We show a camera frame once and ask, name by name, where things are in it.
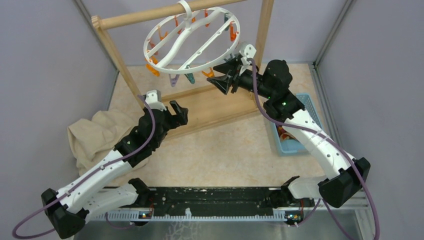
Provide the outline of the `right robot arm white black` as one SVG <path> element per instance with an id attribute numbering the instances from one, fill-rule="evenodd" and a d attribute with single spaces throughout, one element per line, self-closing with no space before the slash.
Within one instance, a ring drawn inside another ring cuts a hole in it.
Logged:
<path id="1" fill-rule="evenodd" d="M 334 208 L 341 207 L 357 192 L 363 190 L 369 203 L 372 197 L 366 187 L 371 165 L 369 161 L 355 158 L 343 150 L 326 134 L 307 111 L 304 104 L 290 91 L 293 79 L 287 62 L 270 61 L 263 74 L 257 73 L 252 58 L 240 56 L 213 67 L 221 76 L 209 77 L 207 81 L 221 92 L 235 93 L 239 88 L 266 98 L 259 111 L 275 125 L 297 139 L 317 160 L 324 175 L 321 177 L 294 176 L 284 183 L 281 199 L 287 206 L 295 206 L 301 199 L 323 199 Z"/>

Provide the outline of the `light blue plastic basket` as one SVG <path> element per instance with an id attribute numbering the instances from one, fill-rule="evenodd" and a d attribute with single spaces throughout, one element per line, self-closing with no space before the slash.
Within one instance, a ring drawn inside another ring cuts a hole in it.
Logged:
<path id="1" fill-rule="evenodd" d="M 317 109 L 314 105 L 314 102 L 311 96 L 308 93 L 297 93 L 296 97 L 303 103 L 303 105 L 305 106 L 305 109 L 309 112 L 314 122 L 323 129 L 320 116 L 317 112 Z M 276 152 L 279 156 L 286 157 L 286 156 L 302 155 L 302 154 L 308 153 L 306 148 L 295 138 L 292 138 L 292 137 L 282 138 L 283 134 L 279 133 L 278 131 L 279 127 L 275 125 L 273 122 L 269 121 L 267 124 L 275 143 Z"/>

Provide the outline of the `wooden hanger stand frame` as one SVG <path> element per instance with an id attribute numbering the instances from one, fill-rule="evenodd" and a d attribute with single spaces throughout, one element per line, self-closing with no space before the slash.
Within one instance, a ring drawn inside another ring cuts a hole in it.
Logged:
<path id="1" fill-rule="evenodd" d="M 211 7 L 214 4 L 221 4 L 223 8 L 229 5 L 228 0 L 186 0 L 193 3 L 195 7 Z M 254 59 L 260 65 L 263 59 L 263 53 L 268 35 L 269 24 L 271 20 L 271 13 L 273 10 L 273 1 L 264 0 L 261 3 L 261 10 L 259 16 L 258 33 L 256 41 L 252 44 L 256 48 Z M 144 95 L 151 89 L 162 90 L 161 100 L 167 107 L 170 106 L 170 101 L 177 101 L 183 107 L 188 108 L 188 124 L 181 128 L 172 131 L 169 134 L 170 138 L 178 138 L 185 135 L 190 135 L 196 132 L 207 130 L 213 127 L 222 126 L 228 123 L 233 123 L 238 120 L 246 119 L 258 114 L 258 109 L 255 104 L 254 97 L 246 90 L 241 92 L 241 95 L 223 95 L 219 90 L 207 82 L 202 71 L 193 72 L 195 77 L 195 84 L 191 84 L 184 74 L 179 75 L 179 79 L 175 87 L 171 87 L 169 74 L 160 73 L 160 76 L 154 76 L 146 68 L 146 60 L 143 56 L 143 43 L 153 27 L 156 26 L 166 16 L 179 14 L 183 11 L 177 2 L 171 5 L 142 10 L 139 12 L 132 12 L 114 17 L 101 18 L 98 15 L 91 17 L 91 24 L 95 33 L 100 39 L 101 44 L 106 49 L 106 52 L 111 57 L 112 62 L 123 81 L 129 88 L 133 98 L 140 108 L 144 104 L 139 99 L 140 95 Z M 140 77 L 133 76 L 128 69 L 120 51 L 114 43 L 109 30 L 131 26 L 134 24 L 141 24 L 153 21 L 154 26 L 146 33 L 141 40 L 141 58 L 142 58 L 142 71 Z M 242 41 L 244 30 L 241 27 L 240 41 L 237 48 L 229 55 L 226 56 L 222 64 L 230 56 L 238 54 L 237 50 Z"/>

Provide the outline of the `orange front clothes clip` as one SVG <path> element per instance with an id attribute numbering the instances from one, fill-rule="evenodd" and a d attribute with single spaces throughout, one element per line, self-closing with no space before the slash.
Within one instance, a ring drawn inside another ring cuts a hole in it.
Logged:
<path id="1" fill-rule="evenodd" d="M 215 72 L 214 72 L 212 67 L 209 67 L 208 71 L 202 70 L 201 73 L 207 78 L 214 78 L 215 77 Z"/>

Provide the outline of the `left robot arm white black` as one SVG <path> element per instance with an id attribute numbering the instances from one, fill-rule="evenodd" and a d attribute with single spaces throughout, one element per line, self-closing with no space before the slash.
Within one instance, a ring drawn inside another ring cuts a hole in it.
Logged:
<path id="1" fill-rule="evenodd" d="M 159 100 L 146 101 L 138 125 L 100 162 L 70 184 L 58 190 L 48 188 L 41 194 L 44 213 L 61 239 L 78 233 L 97 215 L 121 206 L 144 207 L 149 203 L 150 190 L 139 178 L 129 180 L 115 191 L 100 191 L 150 157 L 170 130 L 188 123 L 189 110 L 175 100 L 170 105 L 174 114 Z"/>

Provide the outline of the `purple red striped sock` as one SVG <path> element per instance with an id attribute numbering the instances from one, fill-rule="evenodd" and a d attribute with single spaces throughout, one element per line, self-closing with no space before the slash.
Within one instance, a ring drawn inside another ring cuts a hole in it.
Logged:
<path id="1" fill-rule="evenodd" d="M 281 141 L 293 139 L 293 136 L 289 132 L 287 132 L 282 126 L 277 126 L 276 129 L 278 137 Z"/>

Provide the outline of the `white round clip hanger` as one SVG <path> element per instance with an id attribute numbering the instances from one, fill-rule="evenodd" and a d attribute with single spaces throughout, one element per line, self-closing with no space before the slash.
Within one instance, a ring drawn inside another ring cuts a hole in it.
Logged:
<path id="1" fill-rule="evenodd" d="M 238 17 L 216 3 L 195 7 L 194 3 L 179 0 L 181 13 L 170 14 L 147 34 L 142 46 L 144 59 L 154 56 L 152 66 L 160 74 L 182 75 L 204 71 L 233 53 L 240 42 L 241 25 Z M 230 22 L 239 32 L 230 41 Z"/>

